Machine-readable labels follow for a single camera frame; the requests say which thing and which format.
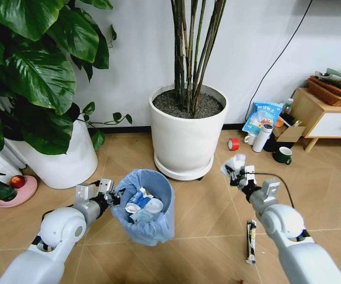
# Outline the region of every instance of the white robotic arm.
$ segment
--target white robotic arm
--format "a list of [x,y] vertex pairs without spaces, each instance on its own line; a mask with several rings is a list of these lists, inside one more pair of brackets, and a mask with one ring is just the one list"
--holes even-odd
[[277,180],[268,179],[262,187],[256,186],[255,167],[245,166],[245,155],[227,161],[223,172],[230,177],[231,186],[246,194],[267,235],[275,242],[290,283],[341,284],[341,271],[328,252],[308,235],[301,214],[293,207],[278,204]]
[[76,202],[49,212],[40,232],[29,248],[9,265],[0,284],[55,284],[64,273],[64,262],[89,226],[104,211],[120,203],[121,192],[114,193],[114,182],[101,179],[97,196],[94,184],[76,187]]

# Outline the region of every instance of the white wall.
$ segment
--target white wall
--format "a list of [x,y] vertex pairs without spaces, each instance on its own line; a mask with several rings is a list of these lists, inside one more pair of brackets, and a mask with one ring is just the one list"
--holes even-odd
[[[205,21],[210,20],[208,0]],[[115,0],[112,11],[78,3],[106,32],[118,39],[110,50],[110,69],[94,69],[89,84],[77,70],[75,101],[96,102],[94,121],[129,113],[133,125],[150,125],[148,97],[173,81],[173,20],[170,0]],[[284,48],[309,0],[227,0],[204,83],[230,100],[226,123],[241,123],[263,74]],[[269,72],[256,100],[279,102],[291,96],[316,70],[341,70],[341,0],[313,0],[291,44]],[[125,122],[119,126],[128,126]]]

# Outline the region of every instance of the white mug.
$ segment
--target white mug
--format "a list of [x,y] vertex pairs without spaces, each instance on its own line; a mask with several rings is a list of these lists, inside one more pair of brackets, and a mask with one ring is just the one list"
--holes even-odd
[[244,138],[244,143],[247,143],[248,145],[253,145],[253,143],[256,140],[256,135],[249,133],[245,138]]

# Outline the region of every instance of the wicker basket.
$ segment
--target wicker basket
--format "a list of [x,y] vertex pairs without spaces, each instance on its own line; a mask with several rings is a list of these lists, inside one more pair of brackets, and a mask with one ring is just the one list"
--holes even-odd
[[314,96],[320,98],[326,104],[341,107],[340,96],[331,93],[329,90],[323,88],[318,83],[316,83],[315,80],[312,80],[311,78],[308,80],[308,89]]
[[329,90],[331,93],[333,93],[337,96],[341,96],[341,89],[339,89],[338,87],[327,84],[327,83],[323,82],[322,80],[317,79],[315,76],[310,76],[310,80],[312,80],[314,83],[322,86],[323,88]]

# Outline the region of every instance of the red apple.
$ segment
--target red apple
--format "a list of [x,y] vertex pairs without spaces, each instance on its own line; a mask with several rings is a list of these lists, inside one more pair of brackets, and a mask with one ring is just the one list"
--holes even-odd
[[13,188],[21,188],[25,183],[26,181],[24,180],[24,176],[13,176],[10,179],[10,185]]

